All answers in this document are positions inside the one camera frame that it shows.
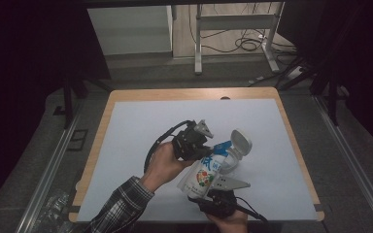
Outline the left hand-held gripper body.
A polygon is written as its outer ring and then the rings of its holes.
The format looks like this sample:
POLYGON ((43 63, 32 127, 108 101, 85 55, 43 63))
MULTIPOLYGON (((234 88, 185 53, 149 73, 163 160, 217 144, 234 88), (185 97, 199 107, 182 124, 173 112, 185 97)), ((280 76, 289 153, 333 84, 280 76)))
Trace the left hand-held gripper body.
POLYGON ((204 119, 198 123, 194 120, 187 123, 187 128, 181 130, 172 140, 174 153, 177 159, 195 161, 194 156, 207 155, 204 151, 208 138, 214 135, 210 131, 204 119))

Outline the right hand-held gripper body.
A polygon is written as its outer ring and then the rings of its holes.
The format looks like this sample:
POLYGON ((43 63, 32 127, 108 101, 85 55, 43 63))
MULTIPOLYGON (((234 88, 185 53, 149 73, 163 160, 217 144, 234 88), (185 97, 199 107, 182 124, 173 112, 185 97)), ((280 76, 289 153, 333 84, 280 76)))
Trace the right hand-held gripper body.
POLYGON ((250 183, 221 176, 213 181, 207 193, 202 197, 207 201, 207 205, 199 209, 205 214, 219 218, 232 216, 237 206, 234 190, 250 186, 250 183))

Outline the person's right hand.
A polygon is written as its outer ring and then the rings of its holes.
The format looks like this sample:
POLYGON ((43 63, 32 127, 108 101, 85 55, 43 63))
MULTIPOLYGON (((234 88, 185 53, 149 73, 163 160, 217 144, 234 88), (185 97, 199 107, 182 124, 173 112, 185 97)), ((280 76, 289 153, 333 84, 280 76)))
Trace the person's right hand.
POLYGON ((235 211, 232 216, 219 218, 206 214, 206 217, 213 222, 220 233, 248 233, 248 215, 235 211))

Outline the person's left hand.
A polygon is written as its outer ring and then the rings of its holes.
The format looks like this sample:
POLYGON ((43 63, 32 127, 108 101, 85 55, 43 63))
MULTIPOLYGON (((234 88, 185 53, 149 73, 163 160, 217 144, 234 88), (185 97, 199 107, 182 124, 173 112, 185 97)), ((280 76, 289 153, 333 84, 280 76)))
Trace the person's left hand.
POLYGON ((178 160, 170 142, 161 144, 153 153, 150 165, 141 178, 141 184, 150 192, 174 180, 193 161, 178 160))

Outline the white power strip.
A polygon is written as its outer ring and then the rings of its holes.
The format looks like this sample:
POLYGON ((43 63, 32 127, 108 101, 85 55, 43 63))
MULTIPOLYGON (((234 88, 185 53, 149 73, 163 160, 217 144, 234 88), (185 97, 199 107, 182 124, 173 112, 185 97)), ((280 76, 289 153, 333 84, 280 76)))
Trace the white power strip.
POLYGON ((297 78, 298 76, 300 76, 302 73, 303 73, 304 69, 301 67, 301 66, 297 66, 295 68, 293 68, 288 74, 287 74, 287 78, 289 80, 293 80, 295 78, 297 78))

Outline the black metal stand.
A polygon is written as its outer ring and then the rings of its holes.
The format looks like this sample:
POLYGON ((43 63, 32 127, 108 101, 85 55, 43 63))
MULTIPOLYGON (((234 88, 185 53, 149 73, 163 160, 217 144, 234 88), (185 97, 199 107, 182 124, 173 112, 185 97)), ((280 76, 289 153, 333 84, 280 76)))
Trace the black metal stand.
POLYGON ((278 86, 279 90, 287 90, 302 81, 311 78, 314 80, 311 83, 309 90, 312 95, 321 95, 323 90, 328 87, 327 96, 327 115, 334 125, 338 125, 337 120, 337 79, 333 74, 333 59, 330 57, 322 60, 318 65, 313 66, 307 71, 301 73, 296 78, 278 86))
POLYGON ((72 124, 72 120, 74 119, 72 93, 75 93, 78 99, 85 99, 88 96, 88 89, 85 86, 85 82, 94 84, 108 93, 111 93, 114 90, 109 85, 91 78, 86 73, 79 73, 77 76, 66 76, 63 79, 64 109, 56 108, 54 111, 55 115, 65 115, 65 129, 72 124))

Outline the grey cabinet panel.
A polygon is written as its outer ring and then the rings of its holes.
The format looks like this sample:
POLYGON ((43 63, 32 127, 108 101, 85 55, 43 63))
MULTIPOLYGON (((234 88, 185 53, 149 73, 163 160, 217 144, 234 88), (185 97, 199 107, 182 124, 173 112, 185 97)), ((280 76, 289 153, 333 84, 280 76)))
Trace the grey cabinet panel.
POLYGON ((170 6, 88 9, 104 55, 172 50, 170 6))

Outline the clear plastic bag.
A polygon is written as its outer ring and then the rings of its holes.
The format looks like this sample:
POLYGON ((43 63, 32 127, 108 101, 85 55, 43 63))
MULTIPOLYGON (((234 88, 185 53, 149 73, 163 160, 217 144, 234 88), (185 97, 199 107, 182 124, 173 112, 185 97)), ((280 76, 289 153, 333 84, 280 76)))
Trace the clear plastic bag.
POLYGON ((48 200, 36 221, 35 233, 68 233, 71 224, 63 217, 69 195, 57 190, 48 200))

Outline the black floor frame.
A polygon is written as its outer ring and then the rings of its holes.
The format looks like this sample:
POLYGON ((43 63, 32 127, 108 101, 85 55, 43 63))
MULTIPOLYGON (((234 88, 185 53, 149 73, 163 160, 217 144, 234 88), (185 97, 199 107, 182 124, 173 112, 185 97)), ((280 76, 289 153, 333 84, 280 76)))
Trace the black floor frame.
POLYGON ((81 151, 84 148, 87 136, 87 129, 77 129, 73 132, 72 137, 68 143, 68 151, 81 151))

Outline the white metal desk frame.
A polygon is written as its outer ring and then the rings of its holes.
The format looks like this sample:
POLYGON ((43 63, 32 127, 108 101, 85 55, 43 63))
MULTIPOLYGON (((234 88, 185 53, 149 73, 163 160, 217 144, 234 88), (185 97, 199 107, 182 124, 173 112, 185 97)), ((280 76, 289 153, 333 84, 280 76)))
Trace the white metal desk frame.
POLYGON ((194 73, 202 73, 202 52, 200 34, 207 30, 238 30, 238 29, 266 29, 269 31, 267 39, 261 44, 263 53, 268 61, 273 73, 279 73, 279 66, 272 53, 272 43, 279 20, 284 7, 283 2, 279 2, 274 14, 264 15, 221 15, 221 16, 203 16, 202 5, 196 5, 196 42, 194 54, 194 73))

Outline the metal floor rail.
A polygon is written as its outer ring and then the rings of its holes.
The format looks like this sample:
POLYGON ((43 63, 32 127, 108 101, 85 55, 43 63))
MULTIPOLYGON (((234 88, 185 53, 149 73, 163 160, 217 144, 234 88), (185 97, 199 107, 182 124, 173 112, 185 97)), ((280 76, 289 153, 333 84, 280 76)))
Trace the metal floor rail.
POLYGON ((81 117, 81 111, 84 104, 85 100, 78 100, 74 105, 74 116, 72 117, 70 124, 62 131, 60 138, 57 140, 56 147, 51 154, 43 175, 33 192, 22 218, 20 219, 16 233, 31 233, 36 219, 44 206, 45 199, 51 189, 57 169, 63 159, 70 139, 72 138, 77 122, 81 117))
POLYGON ((358 162, 356 158, 356 154, 353 152, 352 148, 350 147, 349 143, 347 142, 346 138, 344 137, 343 133, 341 132, 340 128, 333 122, 333 120, 328 115, 329 110, 324 103, 324 100, 320 96, 313 96, 312 99, 317 104, 322 118, 327 126, 329 132, 331 133, 332 137, 337 144, 337 147, 341 151, 344 159, 348 167, 350 168, 353 177, 356 180, 363 196, 367 200, 369 207, 373 212, 373 184, 367 177, 366 173, 364 172, 362 166, 358 162))

